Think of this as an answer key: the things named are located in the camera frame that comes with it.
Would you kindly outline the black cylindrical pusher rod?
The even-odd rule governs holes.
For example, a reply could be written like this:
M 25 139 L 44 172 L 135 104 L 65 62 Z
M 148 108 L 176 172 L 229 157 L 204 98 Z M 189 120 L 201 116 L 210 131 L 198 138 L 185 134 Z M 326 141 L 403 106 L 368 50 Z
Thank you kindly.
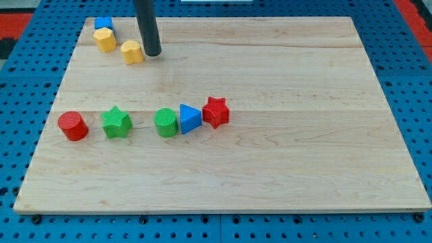
M 133 0 L 144 51 L 148 56 L 161 54 L 161 41 L 152 0 Z

